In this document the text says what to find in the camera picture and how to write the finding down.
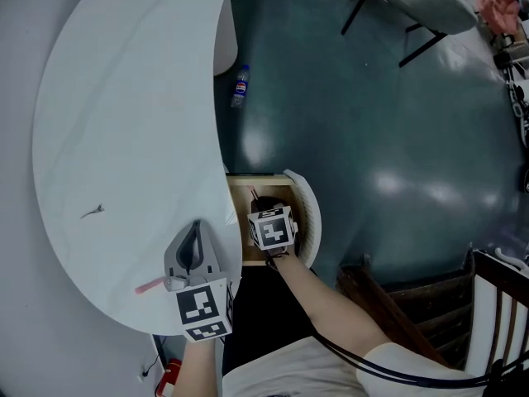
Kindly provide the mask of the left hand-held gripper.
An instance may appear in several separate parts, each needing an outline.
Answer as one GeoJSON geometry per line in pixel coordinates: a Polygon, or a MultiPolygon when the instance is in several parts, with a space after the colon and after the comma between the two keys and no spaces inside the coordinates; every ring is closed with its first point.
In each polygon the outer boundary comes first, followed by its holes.
{"type": "Polygon", "coordinates": [[[192,221],[177,233],[164,253],[164,285],[176,296],[183,335],[190,342],[232,333],[231,282],[222,272],[210,231],[205,221],[192,221]],[[183,276],[197,268],[205,276],[183,276]]]}

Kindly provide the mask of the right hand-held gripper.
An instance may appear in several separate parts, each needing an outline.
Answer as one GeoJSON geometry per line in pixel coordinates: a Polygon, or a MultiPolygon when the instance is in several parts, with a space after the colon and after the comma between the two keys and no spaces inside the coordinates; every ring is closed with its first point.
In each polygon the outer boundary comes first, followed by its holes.
{"type": "Polygon", "coordinates": [[[291,246],[298,233],[298,224],[288,203],[275,196],[253,198],[247,215],[250,237],[262,251],[291,246]]]}

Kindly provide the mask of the large wooden drawer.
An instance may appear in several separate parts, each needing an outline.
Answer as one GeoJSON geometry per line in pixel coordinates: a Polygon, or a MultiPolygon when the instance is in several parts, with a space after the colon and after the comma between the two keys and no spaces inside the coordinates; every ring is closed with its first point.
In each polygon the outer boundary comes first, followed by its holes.
{"type": "Polygon", "coordinates": [[[305,178],[291,170],[285,170],[282,174],[232,173],[226,175],[226,180],[241,230],[242,265],[265,264],[265,255],[252,241],[247,222],[253,199],[247,185],[252,185],[259,198],[275,196],[286,201],[291,207],[293,219],[298,224],[295,237],[296,254],[306,266],[312,266],[322,238],[322,218],[316,196],[305,178]]]}

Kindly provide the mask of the person's left forearm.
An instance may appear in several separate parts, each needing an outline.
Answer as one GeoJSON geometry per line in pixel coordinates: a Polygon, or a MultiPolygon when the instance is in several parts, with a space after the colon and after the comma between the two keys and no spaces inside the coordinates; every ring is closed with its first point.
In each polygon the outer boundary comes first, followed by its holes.
{"type": "Polygon", "coordinates": [[[217,341],[187,342],[171,397],[222,397],[217,378],[217,341]]]}

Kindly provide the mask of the person's right forearm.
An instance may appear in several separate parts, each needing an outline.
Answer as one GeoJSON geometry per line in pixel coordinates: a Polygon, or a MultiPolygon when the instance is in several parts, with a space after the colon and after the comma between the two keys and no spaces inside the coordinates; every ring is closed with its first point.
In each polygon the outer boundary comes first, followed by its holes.
{"type": "Polygon", "coordinates": [[[284,254],[274,264],[301,304],[313,327],[324,338],[357,356],[390,340],[357,304],[327,286],[296,256],[284,254]]]}

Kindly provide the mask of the person's black trousers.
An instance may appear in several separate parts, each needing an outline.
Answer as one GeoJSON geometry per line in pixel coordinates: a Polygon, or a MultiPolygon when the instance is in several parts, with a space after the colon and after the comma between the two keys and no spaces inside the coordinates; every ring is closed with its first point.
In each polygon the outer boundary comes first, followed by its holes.
{"type": "Polygon", "coordinates": [[[224,341],[222,375],[317,333],[280,273],[245,266],[224,341]]]}

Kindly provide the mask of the plastic water bottle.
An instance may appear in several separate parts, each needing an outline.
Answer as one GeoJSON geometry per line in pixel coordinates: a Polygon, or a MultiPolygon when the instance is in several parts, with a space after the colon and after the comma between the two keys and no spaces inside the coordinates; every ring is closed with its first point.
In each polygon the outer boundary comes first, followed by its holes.
{"type": "Polygon", "coordinates": [[[250,66],[243,65],[236,75],[235,87],[231,97],[232,108],[242,108],[248,90],[250,80],[250,66]]]}

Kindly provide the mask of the person's white printed shirt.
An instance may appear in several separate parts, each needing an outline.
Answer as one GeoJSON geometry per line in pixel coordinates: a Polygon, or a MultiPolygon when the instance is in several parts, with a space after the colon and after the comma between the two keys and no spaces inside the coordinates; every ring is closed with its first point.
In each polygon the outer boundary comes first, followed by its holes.
{"type": "Polygon", "coordinates": [[[223,397],[483,397],[482,387],[437,390],[358,371],[307,337],[226,374],[223,397]]]}

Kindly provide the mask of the brown wooden chair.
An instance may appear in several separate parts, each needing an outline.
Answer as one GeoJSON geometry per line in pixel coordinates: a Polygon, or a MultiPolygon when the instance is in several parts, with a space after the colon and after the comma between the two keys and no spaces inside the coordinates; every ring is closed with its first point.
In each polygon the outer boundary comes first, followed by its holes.
{"type": "Polygon", "coordinates": [[[370,258],[338,270],[336,287],[364,309],[397,344],[456,370],[465,370],[474,306],[474,278],[506,285],[522,297],[515,274],[529,276],[529,265],[496,249],[468,249],[456,271],[422,280],[379,285],[370,258]]]}

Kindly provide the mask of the white chair cushion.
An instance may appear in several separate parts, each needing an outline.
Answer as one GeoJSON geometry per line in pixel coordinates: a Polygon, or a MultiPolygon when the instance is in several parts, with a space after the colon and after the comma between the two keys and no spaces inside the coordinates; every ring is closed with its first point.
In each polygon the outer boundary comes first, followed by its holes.
{"type": "Polygon", "coordinates": [[[515,274],[522,297],[515,297],[506,285],[497,286],[477,275],[474,278],[474,306],[465,372],[479,376],[492,364],[515,361],[529,351],[529,276],[515,274]]]}

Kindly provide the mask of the pile of black equipment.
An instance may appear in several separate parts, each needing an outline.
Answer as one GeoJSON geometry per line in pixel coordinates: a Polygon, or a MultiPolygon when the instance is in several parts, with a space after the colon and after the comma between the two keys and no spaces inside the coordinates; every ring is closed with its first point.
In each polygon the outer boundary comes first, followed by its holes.
{"type": "Polygon", "coordinates": [[[511,41],[493,61],[503,74],[522,144],[529,151],[529,41],[511,41]]]}

